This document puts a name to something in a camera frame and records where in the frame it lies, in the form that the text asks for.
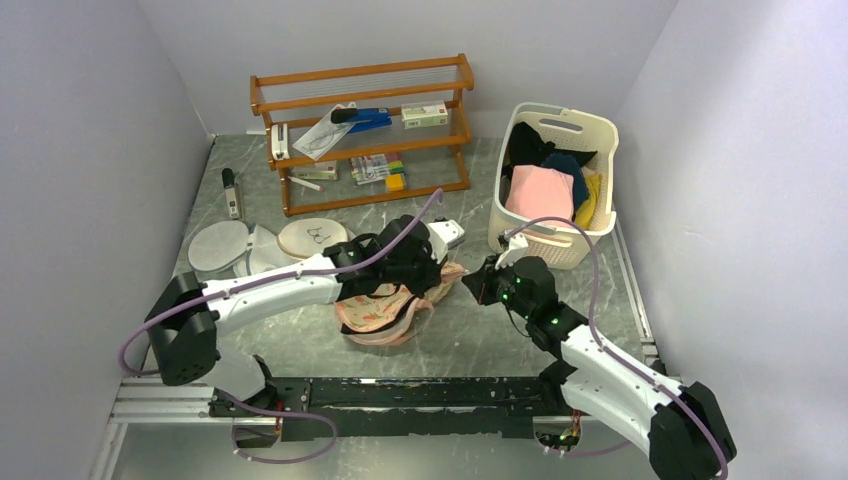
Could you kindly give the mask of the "black bra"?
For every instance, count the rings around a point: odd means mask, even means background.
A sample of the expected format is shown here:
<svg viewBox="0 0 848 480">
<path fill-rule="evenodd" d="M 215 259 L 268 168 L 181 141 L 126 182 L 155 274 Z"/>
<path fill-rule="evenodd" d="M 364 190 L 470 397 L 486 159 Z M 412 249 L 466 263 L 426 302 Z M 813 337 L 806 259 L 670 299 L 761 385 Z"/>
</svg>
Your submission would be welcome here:
<svg viewBox="0 0 848 480">
<path fill-rule="evenodd" d="M 436 287 L 428 289 L 423 296 L 413 294 L 406 286 L 393 284 L 381 285 L 375 293 L 357 296 L 353 305 L 366 317 L 396 317 L 402 310 L 417 300 L 430 299 L 437 291 Z"/>
</svg>

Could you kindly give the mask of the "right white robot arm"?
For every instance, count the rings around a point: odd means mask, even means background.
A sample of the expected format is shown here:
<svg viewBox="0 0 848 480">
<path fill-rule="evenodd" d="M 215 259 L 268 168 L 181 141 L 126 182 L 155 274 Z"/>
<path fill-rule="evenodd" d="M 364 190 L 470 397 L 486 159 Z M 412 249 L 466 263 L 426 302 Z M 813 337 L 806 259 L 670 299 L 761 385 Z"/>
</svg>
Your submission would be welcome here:
<svg viewBox="0 0 848 480">
<path fill-rule="evenodd" d="M 737 455 L 714 393 L 636 361 L 560 300 L 554 275 L 539 257 L 499 268 L 488 257 L 462 282 L 480 305 L 501 304 L 555 362 L 539 391 L 542 406 L 569 408 L 616 431 L 648 458 L 660 479 L 714 479 Z"/>
</svg>

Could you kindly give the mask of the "floral mesh laundry bag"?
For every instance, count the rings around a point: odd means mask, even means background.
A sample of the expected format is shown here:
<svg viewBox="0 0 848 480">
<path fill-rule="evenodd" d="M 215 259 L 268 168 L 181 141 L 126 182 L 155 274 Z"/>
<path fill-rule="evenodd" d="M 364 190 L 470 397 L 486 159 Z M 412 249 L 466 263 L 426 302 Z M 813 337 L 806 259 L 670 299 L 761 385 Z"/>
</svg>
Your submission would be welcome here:
<svg viewBox="0 0 848 480">
<path fill-rule="evenodd" d="M 423 296 L 405 286 L 385 284 L 377 292 L 355 296 L 334 304 L 339 331 L 350 341 L 365 346 L 397 346 L 415 336 L 433 316 L 436 304 L 467 270 L 448 261 L 441 268 L 441 281 Z"/>
</svg>

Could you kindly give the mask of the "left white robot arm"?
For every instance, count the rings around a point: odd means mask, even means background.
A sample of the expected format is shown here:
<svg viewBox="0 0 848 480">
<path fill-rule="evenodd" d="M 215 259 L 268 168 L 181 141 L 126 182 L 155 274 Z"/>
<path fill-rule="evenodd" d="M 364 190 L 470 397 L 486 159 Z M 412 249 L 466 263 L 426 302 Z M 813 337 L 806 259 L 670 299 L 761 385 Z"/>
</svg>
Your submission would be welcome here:
<svg viewBox="0 0 848 480">
<path fill-rule="evenodd" d="M 373 294 L 386 284 L 422 295 L 440 282 L 447 253 L 463 236 L 453 220 L 423 223 L 403 215 L 377 234 L 265 273 L 205 283 L 181 274 L 148 316 L 160 379 L 167 386 L 202 381 L 235 397 L 249 414 L 264 415 L 277 400 L 266 365 L 226 351 L 220 337 L 289 310 Z"/>
</svg>

